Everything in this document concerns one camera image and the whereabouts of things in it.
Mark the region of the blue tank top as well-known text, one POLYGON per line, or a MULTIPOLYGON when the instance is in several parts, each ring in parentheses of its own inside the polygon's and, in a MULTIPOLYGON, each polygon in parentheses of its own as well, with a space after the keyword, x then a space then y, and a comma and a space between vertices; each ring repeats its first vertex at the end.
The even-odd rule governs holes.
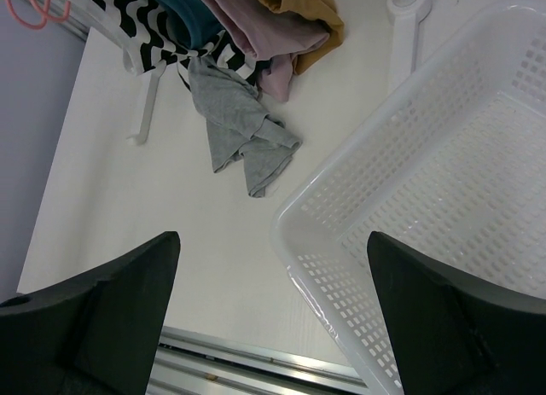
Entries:
POLYGON ((188 49, 201 49, 223 30, 201 0, 155 0, 171 17, 177 41, 188 49))

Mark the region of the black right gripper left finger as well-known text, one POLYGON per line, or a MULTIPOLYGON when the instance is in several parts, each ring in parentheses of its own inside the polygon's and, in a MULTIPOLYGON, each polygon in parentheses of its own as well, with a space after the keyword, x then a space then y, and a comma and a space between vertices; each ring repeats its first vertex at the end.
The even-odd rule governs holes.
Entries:
POLYGON ((180 254, 164 232, 1 304, 3 394, 144 394, 180 254))

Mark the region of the pink hanger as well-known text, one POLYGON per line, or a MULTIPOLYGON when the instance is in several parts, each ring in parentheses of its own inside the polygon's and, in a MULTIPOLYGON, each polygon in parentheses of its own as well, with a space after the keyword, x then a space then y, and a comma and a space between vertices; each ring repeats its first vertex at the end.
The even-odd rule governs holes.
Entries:
POLYGON ((32 19, 20 14, 12 0, 4 0, 6 8, 23 26, 38 30, 49 23, 73 23, 83 26, 121 26, 129 16, 149 0, 23 0, 33 9, 32 19))

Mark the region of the black white striped tank top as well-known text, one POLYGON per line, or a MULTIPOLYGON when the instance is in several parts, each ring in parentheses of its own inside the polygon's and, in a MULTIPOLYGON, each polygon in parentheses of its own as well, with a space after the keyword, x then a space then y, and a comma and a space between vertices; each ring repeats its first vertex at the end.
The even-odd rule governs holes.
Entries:
POLYGON ((99 26, 122 50, 125 69, 140 75, 155 69, 161 61, 175 63, 183 80, 193 57, 209 56, 216 65, 237 73, 249 84, 257 83, 259 67, 248 60, 224 29, 201 49, 181 45, 171 29, 171 17, 155 0, 141 7, 121 26, 99 26))

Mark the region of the grey tank top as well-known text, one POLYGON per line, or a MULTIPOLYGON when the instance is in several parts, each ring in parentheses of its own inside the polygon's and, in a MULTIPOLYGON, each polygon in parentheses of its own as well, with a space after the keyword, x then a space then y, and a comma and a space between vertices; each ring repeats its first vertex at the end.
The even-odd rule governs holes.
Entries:
POLYGON ((206 121, 212 171, 243 161, 247 193, 262 198, 286 169, 302 141, 259 101, 259 92, 208 56, 188 65, 189 89, 206 121))

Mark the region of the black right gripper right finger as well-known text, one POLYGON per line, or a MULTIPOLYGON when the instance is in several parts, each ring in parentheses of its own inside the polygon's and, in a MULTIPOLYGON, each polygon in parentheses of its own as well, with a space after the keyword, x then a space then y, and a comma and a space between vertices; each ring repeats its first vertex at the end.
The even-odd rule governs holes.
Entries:
POLYGON ((543 394, 545 301, 381 232, 367 253, 406 394, 543 394))

